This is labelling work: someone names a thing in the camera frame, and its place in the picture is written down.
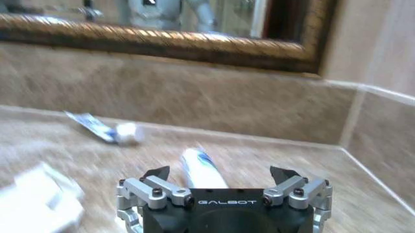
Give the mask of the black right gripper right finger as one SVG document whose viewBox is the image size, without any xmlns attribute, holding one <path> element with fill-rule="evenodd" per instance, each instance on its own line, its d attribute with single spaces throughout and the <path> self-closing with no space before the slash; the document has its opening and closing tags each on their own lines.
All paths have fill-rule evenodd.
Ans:
<svg viewBox="0 0 415 233">
<path fill-rule="evenodd" d="M 263 191 L 265 207 L 280 206 L 287 200 L 291 208 L 304 210 L 313 208 L 312 232 L 323 232 L 324 222 L 331 218 L 332 186 L 328 180 L 309 181 L 289 169 L 269 167 L 276 185 Z"/>
</svg>

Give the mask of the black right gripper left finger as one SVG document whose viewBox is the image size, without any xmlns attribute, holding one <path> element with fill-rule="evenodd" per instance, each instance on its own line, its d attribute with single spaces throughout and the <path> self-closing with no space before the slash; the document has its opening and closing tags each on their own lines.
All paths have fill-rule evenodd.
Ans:
<svg viewBox="0 0 415 233">
<path fill-rule="evenodd" d="M 167 181 L 169 166 L 151 169 L 140 178 L 119 180 L 116 187 L 116 217 L 124 221 L 127 232 L 144 232 L 143 209 L 161 211 L 168 205 L 192 209 L 192 193 Z"/>
</svg>

